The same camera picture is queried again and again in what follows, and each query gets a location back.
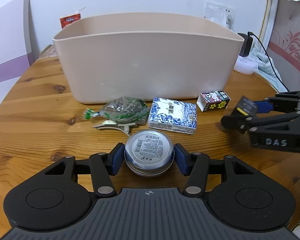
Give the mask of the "small dark card packet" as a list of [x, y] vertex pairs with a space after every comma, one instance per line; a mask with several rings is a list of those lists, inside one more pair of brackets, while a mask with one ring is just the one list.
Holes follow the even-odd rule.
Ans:
[[242, 96], [235, 109], [245, 116], [255, 116], [258, 112], [258, 106], [245, 96]]

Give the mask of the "small black pink box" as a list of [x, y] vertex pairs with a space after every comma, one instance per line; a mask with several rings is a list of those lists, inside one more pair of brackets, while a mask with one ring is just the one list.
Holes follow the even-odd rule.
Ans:
[[230, 97], [225, 91], [200, 93], [197, 99], [197, 106], [202, 112], [226, 109]]

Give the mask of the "metal hair clip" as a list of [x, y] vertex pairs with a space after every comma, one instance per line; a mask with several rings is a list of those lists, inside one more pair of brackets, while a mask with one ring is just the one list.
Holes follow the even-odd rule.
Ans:
[[130, 137], [130, 130], [133, 127], [138, 127], [138, 124], [136, 124], [135, 122], [120, 124], [113, 120], [106, 120], [106, 121], [102, 122], [101, 124], [93, 126], [93, 128], [98, 129], [98, 130], [115, 129], [115, 130], [125, 133], [129, 137]]

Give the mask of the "round silver tin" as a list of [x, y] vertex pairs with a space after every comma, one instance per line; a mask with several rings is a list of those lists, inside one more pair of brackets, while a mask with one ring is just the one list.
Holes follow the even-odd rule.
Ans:
[[139, 176], [159, 176], [174, 161], [173, 143], [166, 134], [153, 129], [139, 131], [131, 135], [125, 144], [125, 161]]

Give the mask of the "blue white patterned box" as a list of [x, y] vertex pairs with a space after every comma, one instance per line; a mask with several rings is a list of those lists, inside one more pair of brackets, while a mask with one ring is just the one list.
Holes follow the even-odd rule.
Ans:
[[148, 117], [149, 128], [184, 134], [197, 129], [197, 108], [194, 103], [154, 98]]

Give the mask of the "green dried herb bag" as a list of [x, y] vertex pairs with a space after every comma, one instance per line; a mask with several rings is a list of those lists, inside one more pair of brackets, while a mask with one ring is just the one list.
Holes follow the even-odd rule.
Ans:
[[136, 123], [144, 125], [148, 119], [150, 108], [140, 98], [122, 96], [106, 103], [98, 111], [87, 108], [84, 119], [89, 120], [101, 116], [117, 124]]

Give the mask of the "light blue blanket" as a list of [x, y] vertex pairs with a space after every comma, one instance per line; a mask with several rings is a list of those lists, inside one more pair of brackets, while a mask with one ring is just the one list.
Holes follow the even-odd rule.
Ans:
[[282, 84], [282, 79], [275, 68], [273, 59], [269, 59], [264, 52], [264, 49], [258, 42], [254, 39], [249, 53], [249, 57], [257, 63], [257, 68], [255, 73], [266, 79], [270, 85], [276, 90], [276, 92], [287, 92], [288, 90]]

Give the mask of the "white round power strip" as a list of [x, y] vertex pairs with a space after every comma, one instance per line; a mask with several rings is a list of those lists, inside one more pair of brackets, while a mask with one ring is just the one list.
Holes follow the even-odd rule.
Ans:
[[245, 75], [252, 75], [257, 70], [257, 62], [251, 57], [238, 56], [234, 66], [234, 71]]

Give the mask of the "black power adapter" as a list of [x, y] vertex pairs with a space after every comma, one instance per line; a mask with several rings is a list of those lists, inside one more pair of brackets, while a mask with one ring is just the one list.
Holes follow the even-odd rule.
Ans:
[[239, 52], [239, 56], [241, 57], [247, 57], [250, 53], [251, 46], [253, 44], [253, 38], [251, 37], [250, 33], [248, 32], [247, 34], [244, 33], [238, 33], [241, 37], [244, 38], [244, 42], [242, 44], [242, 48]]

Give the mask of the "beige plastic storage bin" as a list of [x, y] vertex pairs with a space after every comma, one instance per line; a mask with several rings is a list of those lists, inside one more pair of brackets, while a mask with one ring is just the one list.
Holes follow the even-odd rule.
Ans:
[[223, 90], [244, 42], [204, 18], [160, 12], [78, 20], [53, 42], [74, 98], [195, 98]]

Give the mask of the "purple white headboard panel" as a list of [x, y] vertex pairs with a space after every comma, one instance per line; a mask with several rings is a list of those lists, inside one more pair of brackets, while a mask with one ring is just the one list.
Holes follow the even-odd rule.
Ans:
[[34, 62], [29, 1], [11, 0], [0, 7], [0, 104]]

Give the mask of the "red milk carton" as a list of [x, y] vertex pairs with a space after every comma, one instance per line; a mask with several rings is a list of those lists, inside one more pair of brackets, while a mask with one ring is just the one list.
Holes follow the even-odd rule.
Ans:
[[67, 27], [71, 23], [73, 23], [77, 20], [80, 20], [80, 19], [81, 19], [81, 13], [80, 12], [75, 12], [72, 15], [61, 17], [59, 19], [59, 21], [60, 21], [60, 24], [61, 24], [61, 28], [64, 29], [65, 27]]

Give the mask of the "floral wooden bed frame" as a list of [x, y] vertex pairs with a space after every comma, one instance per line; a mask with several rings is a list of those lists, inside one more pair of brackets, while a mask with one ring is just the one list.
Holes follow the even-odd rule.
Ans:
[[300, 90], [300, 1], [267, 0], [262, 44], [287, 90]]

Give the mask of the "white wall socket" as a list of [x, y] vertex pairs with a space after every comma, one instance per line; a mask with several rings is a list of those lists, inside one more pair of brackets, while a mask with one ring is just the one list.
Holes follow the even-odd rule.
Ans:
[[234, 31], [236, 9], [212, 0], [205, 0], [204, 18]]

